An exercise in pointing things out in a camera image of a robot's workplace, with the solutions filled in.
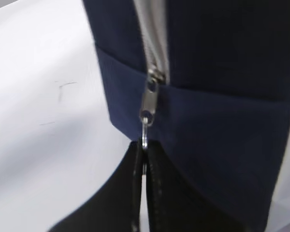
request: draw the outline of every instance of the white floor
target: white floor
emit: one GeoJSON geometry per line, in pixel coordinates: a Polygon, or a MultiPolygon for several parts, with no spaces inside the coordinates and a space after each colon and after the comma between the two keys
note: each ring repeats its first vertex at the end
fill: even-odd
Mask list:
{"type": "Polygon", "coordinates": [[[81,1],[0,8],[0,232],[45,232],[128,144],[108,119],[81,1]]]}

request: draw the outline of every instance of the zipper slider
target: zipper slider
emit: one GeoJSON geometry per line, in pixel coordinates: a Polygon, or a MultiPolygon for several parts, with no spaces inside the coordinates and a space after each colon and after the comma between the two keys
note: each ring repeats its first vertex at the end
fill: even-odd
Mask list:
{"type": "Polygon", "coordinates": [[[159,83],[164,81],[161,72],[153,65],[148,70],[148,78],[145,84],[145,91],[142,98],[142,106],[140,110],[141,122],[150,127],[154,122],[154,117],[158,102],[159,83]]]}

